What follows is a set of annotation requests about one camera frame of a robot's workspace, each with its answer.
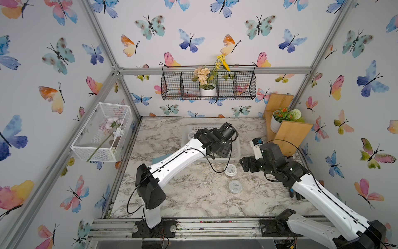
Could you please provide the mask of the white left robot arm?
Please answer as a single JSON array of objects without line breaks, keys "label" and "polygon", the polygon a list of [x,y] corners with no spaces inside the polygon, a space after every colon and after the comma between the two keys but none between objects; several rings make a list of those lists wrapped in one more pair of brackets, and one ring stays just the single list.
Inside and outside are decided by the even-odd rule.
[{"label": "white left robot arm", "polygon": [[197,131],[187,144],[160,162],[147,167],[142,164],[136,171],[134,193],[143,203],[144,221],[152,229],[162,221],[160,205],[165,201],[163,188],[187,166],[201,158],[214,159],[215,156],[231,158],[233,142],[239,132],[228,122],[213,129]]}]

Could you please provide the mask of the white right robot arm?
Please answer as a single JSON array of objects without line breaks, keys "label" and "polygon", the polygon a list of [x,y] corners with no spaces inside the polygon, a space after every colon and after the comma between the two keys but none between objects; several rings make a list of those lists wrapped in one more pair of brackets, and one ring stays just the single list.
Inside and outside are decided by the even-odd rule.
[{"label": "white right robot arm", "polygon": [[331,222],[327,226],[286,209],[276,217],[278,233],[299,234],[329,249],[387,248],[387,229],[381,222],[369,221],[341,202],[320,185],[309,169],[283,155],[277,144],[255,138],[250,145],[254,156],[239,161],[245,172],[272,175],[275,182],[301,195]]}]

